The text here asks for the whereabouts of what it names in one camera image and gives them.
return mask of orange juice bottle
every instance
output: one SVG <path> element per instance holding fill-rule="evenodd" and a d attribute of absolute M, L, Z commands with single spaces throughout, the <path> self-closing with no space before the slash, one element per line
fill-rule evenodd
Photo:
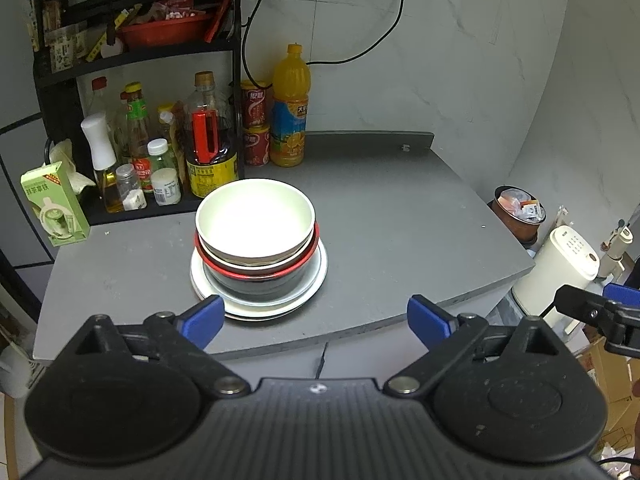
<path fill-rule="evenodd" d="M 306 106 L 311 72 L 300 58 L 302 45 L 290 44 L 273 73 L 270 157 L 278 166 L 297 166 L 305 155 Z"/>

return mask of blue gripper pad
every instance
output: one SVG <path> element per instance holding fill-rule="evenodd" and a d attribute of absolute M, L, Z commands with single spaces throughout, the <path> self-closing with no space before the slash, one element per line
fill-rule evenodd
<path fill-rule="evenodd" d="M 204 350 L 225 322 L 225 302 L 209 296 L 175 318 L 175 329 L 199 349 Z"/>
<path fill-rule="evenodd" d="M 630 286 L 609 283 L 602 290 L 602 296 L 607 300 L 617 301 L 626 306 L 640 307 L 640 290 Z"/>
<path fill-rule="evenodd" d="M 428 349 L 435 348 L 458 328 L 455 317 L 420 294 L 409 298 L 406 320 L 412 332 Z"/>

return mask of red can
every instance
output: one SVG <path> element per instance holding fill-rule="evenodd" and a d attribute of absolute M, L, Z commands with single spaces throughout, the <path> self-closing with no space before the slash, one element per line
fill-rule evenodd
<path fill-rule="evenodd" d="M 267 86 L 263 81 L 257 81 L 260 86 Z M 245 128 L 261 126 L 267 122 L 265 98 L 267 91 L 255 86 L 251 81 L 240 83 L 242 89 L 242 122 Z"/>
<path fill-rule="evenodd" d="M 264 166 L 269 161 L 269 125 L 244 129 L 244 163 Z"/>

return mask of cardboard box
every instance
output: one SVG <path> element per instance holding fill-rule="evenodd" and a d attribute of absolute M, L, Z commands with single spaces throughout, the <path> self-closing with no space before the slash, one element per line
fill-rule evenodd
<path fill-rule="evenodd" d="M 631 387 L 640 380 L 640 360 L 611 354 L 601 338 L 578 355 L 580 364 L 598 385 L 607 401 L 607 423 L 596 449 L 609 443 L 616 451 L 634 446 L 634 430 L 640 412 L 640 398 Z"/>
<path fill-rule="evenodd" d="M 20 184 L 54 247 L 86 240 L 89 222 L 62 162 L 28 171 L 20 177 Z"/>

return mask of red bowl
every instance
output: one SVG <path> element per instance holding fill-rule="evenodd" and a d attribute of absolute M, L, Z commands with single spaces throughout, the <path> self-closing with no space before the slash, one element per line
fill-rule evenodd
<path fill-rule="evenodd" d="M 209 26 L 211 14 L 177 18 L 162 22 L 139 23 L 120 29 L 129 49 L 171 45 L 202 40 Z"/>
<path fill-rule="evenodd" d="M 215 261 L 209 258 L 209 255 L 202 248 L 202 244 L 200 243 L 200 238 L 198 237 L 197 231 L 195 232 L 195 236 L 194 236 L 194 244 L 195 244 L 196 250 L 198 251 L 198 254 L 200 255 L 200 257 L 202 258 L 202 261 L 205 262 L 210 269 L 228 278 L 233 278 L 234 280 L 256 281 L 256 282 L 263 281 L 263 280 L 274 280 L 275 278 L 281 278 L 283 276 L 286 276 L 290 272 L 293 272 L 294 270 L 299 269 L 304 264 L 306 264 L 311 258 L 311 256 L 313 256 L 313 254 L 316 252 L 316 248 L 318 247 L 319 241 L 320 241 L 320 226 L 318 225 L 318 222 L 316 222 L 316 225 L 314 226 L 314 235 L 311 238 L 311 242 L 306 247 L 306 250 L 302 253 L 302 256 L 298 261 L 296 261 L 286 269 L 279 270 L 278 272 L 274 272 L 273 274 L 267 274 L 266 276 L 245 276 L 244 274 L 231 272 L 230 270 L 226 270 L 223 267 L 220 267 Z"/>

